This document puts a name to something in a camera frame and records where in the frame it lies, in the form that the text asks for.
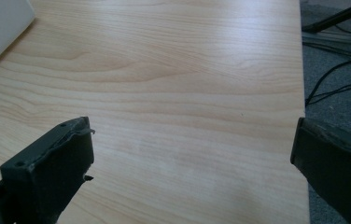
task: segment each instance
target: floor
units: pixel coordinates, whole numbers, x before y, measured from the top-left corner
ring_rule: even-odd
[[[334,0],[301,0],[302,25],[310,24],[329,15],[343,10],[351,4]],[[343,28],[351,30],[351,20],[340,24]],[[342,33],[336,28],[330,28],[337,36],[351,35]],[[351,42],[333,42],[323,38],[312,38],[304,35],[303,42],[314,42],[351,51]],[[303,46],[303,72],[305,97],[311,92],[321,76],[334,65],[350,60],[343,55],[328,53],[320,49]],[[318,92],[333,91],[351,83],[351,65],[338,69],[329,76],[320,86]],[[308,105],[305,110],[306,117],[320,119],[351,133],[351,91],[342,92],[314,105]],[[333,208],[322,200],[312,188],[309,188],[310,218],[312,224],[347,223]]]

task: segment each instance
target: table surface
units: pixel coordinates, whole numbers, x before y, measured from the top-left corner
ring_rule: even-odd
[[[308,223],[299,1],[31,3],[0,56],[0,165],[89,116],[95,178],[59,223]]]

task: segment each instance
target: wooden table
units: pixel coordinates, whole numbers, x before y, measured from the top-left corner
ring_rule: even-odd
[[[299,1],[32,0],[0,57],[0,165],[89,116],[59,223],[307,223]]]

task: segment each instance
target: gray carpet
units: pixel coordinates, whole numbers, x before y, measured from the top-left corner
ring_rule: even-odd
[[[339,9],[302,4],[302,25],[306,25],[338,12]],[[351,31],[351,20],[340,24]],[[351,44],[320,41],[304,38],[305,42],[315,42],[351,51]],[[325,52],[321,49],[303,47],[303,72],[305,97],[311,92],[318,79],[334,65],[350,60],[350,57]],[[320,86],[317,93],[333,91],[351,83],[351,64],[331,74]],[[306,107],[306,117],[323,120],[351,133],[351,91],[331,96],[317,104]],[[312,224],[347,223],[333,208],[322,200],[309,186],[310,218]]]

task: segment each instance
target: black metal bar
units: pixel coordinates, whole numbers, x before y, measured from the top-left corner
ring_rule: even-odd
[[[351,7],[331,17],[328,17],[323,21],[319,21],[311,25],[303,26],[302,31],[308,32],[308,33],[317,33],[327,28],[330,28],[331,26],[336,25],[342,21],[346,21],[349,19],[351,19]]]

